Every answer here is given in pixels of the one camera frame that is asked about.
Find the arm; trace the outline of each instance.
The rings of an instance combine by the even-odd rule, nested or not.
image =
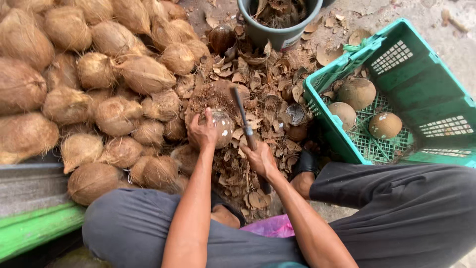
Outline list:
[[[268,145],[258,141],[257,145],[254,152],[243,144],[240,148],[253,170],[265,177],[276,190],[307,263],[313,268],[357,267],[334,230],[280,173]]]
[[[189,141],[200,148],[200,155],[170,224],[162,259],[164,268],[205,267],[207,264],[211,167],[218,135],[209,108],[205,115],[206,125],[198,125],[197,114],[188,131]]]

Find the hand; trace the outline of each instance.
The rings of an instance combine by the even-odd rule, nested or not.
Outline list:
[[[240,149],[246,154],[249,165],[258,175],[269,180],[272,172],[278,171],[278,166],[274,161],[273,154],[268,144],[256,141],[257,149],[252,151],[248,146],[239,144]]]
[[[215,145],[218,141],[217,123],[213,122],[210,107],[205,110],[206,124],[199,125],[199,117],[200,114],[196,114],[192,119],[192,123],[190,123],[188,128],[188,141],[192,146],[200,150],[207,146],[212,146],[213,149],[215,149]]]

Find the husked coconut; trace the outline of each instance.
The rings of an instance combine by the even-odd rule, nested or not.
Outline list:
[[[33,111],[46,98],[46,82],[28,64],[0,57],[0,115]]]
[[[116,67],[126,84],[139,94],[159,93],[177,82],[165,65],[151,57],[133,56]]]
[[[96,161],[102,154],[101,137],[78,133],[69,136],[61,144],[64,174],[68,174],[80,165]]]
[[[1,165],[45,154],[58,142],[58,127],[38,112],[1,117],[0,125]]]
[[[68,87],[59,87],[46,95],[42,112],[58,124],[85,122],[91,98],[85,93]]]
[[[10,9],[0,23],[0,54],[22,60],[42,72],[53,60],[54,49],[27,13]]]
[[[110,88],[116,82],[114,61],[101,53],[89,52],[78,60],[78,75],[84,88]]]
[[[112,97],[101,102],[94,112],[96,125],[101,131],[111,136],[122,136],[136,129],[142,116],[142,106],[121,97]]]
[[[49,10],[44,28],[51,41],[64,50],[82,52],[91,46],[91,32],[80,8],[65,6]]]
[[[101,195],[118,188],[122,170],[102,163],[87,163],[69,177],[68,194],[74,202],[89,206]]]
[[[167,122],[178,115],[180,99],[173,90],[165,90],[151,96],[142,101],[145,116]]]

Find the person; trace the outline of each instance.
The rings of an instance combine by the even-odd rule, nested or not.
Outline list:
[[[449,267],[476,245],[476,176],[455,165],[352,165],[316,168],[308,143],[289,182],[266,143],[251,168],[281,199],[295,237],[239,230],[242,215],[210,194],[217,132],[190,124],[200,154],[183,196],[117,189],[87,209],[84,244],[114,267]],[[358,208],[327,224],[307,200]]]

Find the gray bucket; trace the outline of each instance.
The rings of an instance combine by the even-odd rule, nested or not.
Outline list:
[[[247,24],[246,34],[258,47],[264,47],[268,39],[276,51],[285,51],[292,47],[301,37],[304,28],[317,16],[322,0],[305,0],[308,17],[300,24],[285,29],[274,29],[256,22],[249,14],[250,4],[256,0],[238,0],[238,8]]]

